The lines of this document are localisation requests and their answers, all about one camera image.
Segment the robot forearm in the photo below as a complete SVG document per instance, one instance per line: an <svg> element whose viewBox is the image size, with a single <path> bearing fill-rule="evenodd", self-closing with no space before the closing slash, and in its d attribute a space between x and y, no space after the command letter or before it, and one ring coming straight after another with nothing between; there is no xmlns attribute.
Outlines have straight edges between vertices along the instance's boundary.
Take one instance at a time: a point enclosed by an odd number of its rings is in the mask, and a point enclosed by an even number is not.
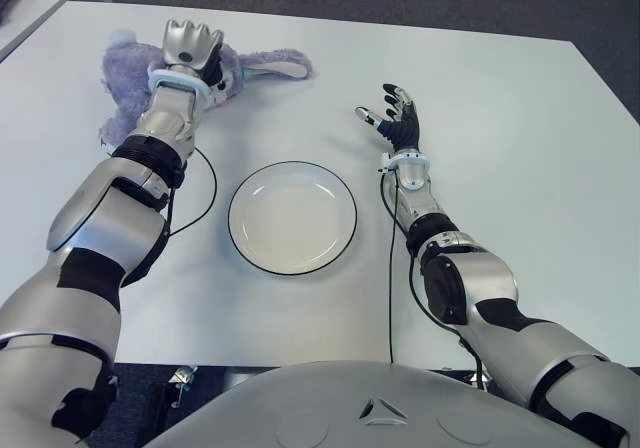
<svg viewBox="0 0 640 448"><path fill-rule="evenodd" d="M600 446L640 443L640 378L562 326L524 316L510 269L446 216L426 168L419 190L400 168L398 220L433 315L455 326L514 403ZM394 183L387 192L395 196Z"/></svg>
<svg viewBox="0 0 640 448"><path fill-rule="evenodd" d="M160 211L184 178L208 90L199 75L218 63L221 43L206 27L167 25L165 60L190 52L191 63L152 73L138 127L62 208L44 268L0 308L3 446L74 446L104 417L116 392L119 289L167 243Z"/></svg>

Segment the plate rim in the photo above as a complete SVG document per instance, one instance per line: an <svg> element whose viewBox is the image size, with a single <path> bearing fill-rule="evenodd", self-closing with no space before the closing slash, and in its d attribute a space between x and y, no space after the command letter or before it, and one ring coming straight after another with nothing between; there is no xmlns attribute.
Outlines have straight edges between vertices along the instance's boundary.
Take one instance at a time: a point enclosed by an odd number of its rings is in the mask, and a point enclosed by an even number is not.
<svg viewBox="0 0 640 448"><path fill-rule="evenodd" d="M238 248L238 245L236 244L236 241L233 238L233 233L231 233L231 207L233 206L233 201L236 199L236 194L238 193L238 191L240 191L240 188L242 188L242 186L249 180L249 178L254 176L256 173L259 173L260 171L266 170L267 168L271 168L273 166L284 165L284 164L288 164L288 163L301 163L301 164L304 164L304 165L311 165L311 166L315 166L317 168L320 168L322 170L325 170L325 171L328 171L329 173L331 173L347 189L347 193L349 193L349 197L351 197L351 203L353 204L353 212L354 212L353 229L351 230L351 234L349 235L349 239L347 240L347 243L340 250L340 252L336 256L334 256L331 260L329 260L328 262L326 262L323 265L318 266L317 268L314 268L314 269L308 270L308 271L300 271L300 272L296 272L296 273L280 273L278 271L268 270L266 268L263 268L260 265L257 265L256 263L251 261L249 258L247 258L244 255L244 253L242 253L242 250L240 250L240 248ZM257 170L255 170L255 171L251 172L249 175L247 175L242 180L242 182L240 182L238 187L234 190L233 195L231 196L231 201L229 202L229 208L227 208L227 231L229 232L229 238L231 238L231 243L233 243L233 246L236 249L236 251L240 254L240 256L242 256L242 258L244 258L247 262L249 262L249 264L255 266L259 270L265 271L267 273L271 273L273 275L279 275L279 276L306 275L308 273L313 273L314 271L318 271L318 270L321 270L322 268L325 268L326 266L329 266L331 263L333 263L338 258L340 258L342 256L342 254L347 250L349 245L351 245L351 241L353 241L353 237L354 237L354 235L356 233L357 226L358 226L358 206L356 205L356 199L353 197L353 193L349 189L349 186L344 182L344 180L340 176L338 176L336 173L334 173L330 169L325 168L324 166L319 165L318 163L311 163L310 161L301 161L301 160L277 161L275 163L271 163L269 165L265 165L262 168L258 168Z"/></svg>

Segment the robot finger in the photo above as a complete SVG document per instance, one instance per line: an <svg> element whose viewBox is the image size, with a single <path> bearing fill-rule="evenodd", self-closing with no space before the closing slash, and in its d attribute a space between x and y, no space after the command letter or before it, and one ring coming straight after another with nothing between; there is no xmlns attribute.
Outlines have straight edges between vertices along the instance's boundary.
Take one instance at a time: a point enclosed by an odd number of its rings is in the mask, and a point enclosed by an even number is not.
<svg viewBox="0 0 640 448"><path fill-rule="evenodd" d="M402 113L402 104L394 96L385 96L384 101L389 103L397 113Z"/></svg>
<svg viewBox="0 0 640 448"><path fill-rule="evenodd" d="M386 111L387 116L389 116L393 121L400 121L400 115L393 111L391 108Z"/></svg>
<svg viewBox="0 0 640 448"><path fill-rule="evenodd" d="M388 123L384 118L382 118L377 113L369 110L369 108L365 108L364 106L358 106L355 109L356 115L365 123L370 124L374 128L378 128L381 123Z"/></svg>
<svg viewBox="0 0 640 448"><path fill-rule="evenodd" d="M409 94L400 88L399 86L392 85L391 83L385 83L382 85L384 91L396 98L403 106L409 106L413 104L413 100Z"/></svg>

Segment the stuffed animal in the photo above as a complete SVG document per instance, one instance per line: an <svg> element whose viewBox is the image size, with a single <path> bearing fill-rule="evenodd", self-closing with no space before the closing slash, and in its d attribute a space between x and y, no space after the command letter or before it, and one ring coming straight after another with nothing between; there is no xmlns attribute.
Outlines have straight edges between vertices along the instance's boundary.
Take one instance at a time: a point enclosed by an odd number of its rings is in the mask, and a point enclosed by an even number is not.
<svg viewBox="0 0 640 448"><path fill-rule="evenodd" d="M296 50L238 55L226 43L220 49L222 79L211 86L212 106L220 106L240 93L244 83L258 75L277 75L293 80L309 78L311 62ZM138 118L149 107L149 73L165 68L162 50L138 43L133 32L120 31L111 37L103 61L104 85L118 106L115 115L100 128L100 139L111 153L136 127Z"/></svg>

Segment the white plate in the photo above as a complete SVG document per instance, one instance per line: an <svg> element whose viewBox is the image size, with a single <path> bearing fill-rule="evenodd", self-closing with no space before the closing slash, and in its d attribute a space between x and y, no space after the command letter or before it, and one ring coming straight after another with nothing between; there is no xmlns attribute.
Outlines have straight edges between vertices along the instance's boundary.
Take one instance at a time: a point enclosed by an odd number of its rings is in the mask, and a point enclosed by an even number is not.
<svg viewBox="0 0 640 448"><path fill-rule="evenodd" d="M356 218L355 201L340 178L318 165L288 161L242 182L229 206L229 232L258 268L298 275L340 256Z"/></svg>

